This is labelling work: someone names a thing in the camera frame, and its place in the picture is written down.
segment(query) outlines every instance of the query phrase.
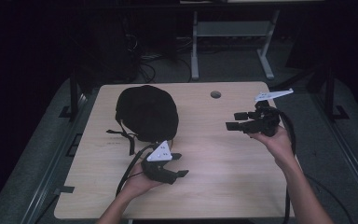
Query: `person's left hand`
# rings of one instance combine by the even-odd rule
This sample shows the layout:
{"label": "person's left hand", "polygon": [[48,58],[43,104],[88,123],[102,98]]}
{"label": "person's left hand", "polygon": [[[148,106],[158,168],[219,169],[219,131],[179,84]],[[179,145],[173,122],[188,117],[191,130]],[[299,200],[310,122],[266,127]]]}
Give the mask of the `person's left hand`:
{"label": "person's left hand", "polygon": [[161,182],[151,180],[143,173],[141,163],[133,166],[129,176],[131,177],[126,181],[120,194],[125,194],[130,199],[134,199],[150,189],[162,185]]}

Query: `wooden table top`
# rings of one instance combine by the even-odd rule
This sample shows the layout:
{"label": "wooden table top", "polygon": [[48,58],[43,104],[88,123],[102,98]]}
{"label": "wooden table top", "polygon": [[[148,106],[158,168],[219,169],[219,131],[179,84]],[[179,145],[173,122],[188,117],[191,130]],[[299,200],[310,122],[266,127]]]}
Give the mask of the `wooden table top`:
{"label": "wooden table top", "polygon": [[[115,121],[117,98],[128,87],[101,87],[89,116],[55,217],[98,218],[114,200],[117,185],[130,164],[130,143]],[[123,218],[283,217],[286,182],[261,143],[226,122],[236,112],[255,111],[255,96],[269,91],[263,82],[153,84],[176,103],[179,126],[172,152],[183,156],[165,168],[189,170],[173,185],[152,189],[133,200]],[[211,97],[219,91],[221,97]],[[135,151],[148,143],[135,140]]]}

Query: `gray floor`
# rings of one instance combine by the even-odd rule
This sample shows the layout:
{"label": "gray floor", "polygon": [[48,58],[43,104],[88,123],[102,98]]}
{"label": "gray floor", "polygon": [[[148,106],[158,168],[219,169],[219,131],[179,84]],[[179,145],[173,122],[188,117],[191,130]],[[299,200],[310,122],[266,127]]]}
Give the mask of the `gray floor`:
{"label": "gray floor", "polygon": [[[297,69],[284,67],[290,48],[290,43],[276,42],[271,45],[268,59],[276,76],[274,80],[265,78],[255,49],[200,54],[198,82],[264,81],[269,86],[274,86],[299,72]],[[181,54],[180,57],[189,63],[189,53]],[[150,65],[157,71],[157,83],[187,82],[190,76],[188,67],[182,61],[174,63],[159,60]],[[348,210],[353,222],[358,223],[357,177],[353,173],[351,162],[344,156],[342,143],[339,143],[334,135],[334,130],[339,129],[358,160],[358,105],[349,89],[337,80],[335,105],[342,105],[350,119],[331,124],[319,107],[323,92],[309,94],[305,88],[308,79],[306,77],[292,85],[295,93],[276,99],[276,105],[295,124],[297,156],[304,173],[328,188]],[[139,76],[134,82],[144,83],[144,80]],[[98,89],[95,89],[93,94],[83,98],[80,102],[80,114],[75,122],[69,122],[69,119],[59,118],[62,108],[70,104],[69,81],[62,83],[0,194],[0,223],[34,223],[38,217],[41,217],[38,223],[95,222],[58,220],[53,216],[56,203],[53,199],[54,192],[62,187],[73,159],[65,157],[65,153],[76,134],[83,132],[97,94]],[[335,222],[350,223],[333,196],[321,185],[313,181],[310,183]],[[282,222],[281,217],[251,220],[256,224]],[[292,218],[290,223],[296,223],[296,220]]]}

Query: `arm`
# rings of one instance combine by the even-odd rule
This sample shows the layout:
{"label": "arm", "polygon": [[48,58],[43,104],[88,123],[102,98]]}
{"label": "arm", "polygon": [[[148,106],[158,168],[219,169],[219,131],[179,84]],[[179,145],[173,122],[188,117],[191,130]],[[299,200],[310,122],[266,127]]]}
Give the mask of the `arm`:
{"label": "arm", "polygon": [[279,126],[272,137],[267,137],[262,133],[249,133],[249,136],[263,143],[282,169],[298,223],[333,223],[302,173],[293,155],[287,131]]}
{"label": "arm", "polygon": [[150,189],[161,185],[160,182],[150,180],[144,174],[142,174],[142,166],[140,163],[136,164],[130,177],[123,190],[107,207],[103,215],[98,219],[98,224],[117,224],[121,220],[121,216],[126,210],[132,199],[148,192]]}

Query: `white triangular marker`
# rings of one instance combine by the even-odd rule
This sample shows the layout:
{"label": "white triangular marker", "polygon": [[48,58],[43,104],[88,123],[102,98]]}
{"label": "white triangular marker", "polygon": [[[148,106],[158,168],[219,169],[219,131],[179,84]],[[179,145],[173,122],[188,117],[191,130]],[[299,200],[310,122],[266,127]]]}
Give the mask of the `white triangular marker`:
{"label": "white triangular marker", "polygon": [[289,89],[288,91],[260,92],[260,94],[255,97],[255,101],[270,100],[290,93],[293,93],[293,89]]}
{"label": "white triangular marker", "polygon": [[167,141],[164,141],[147,157],[148,161],[171,161],[172,155]]}

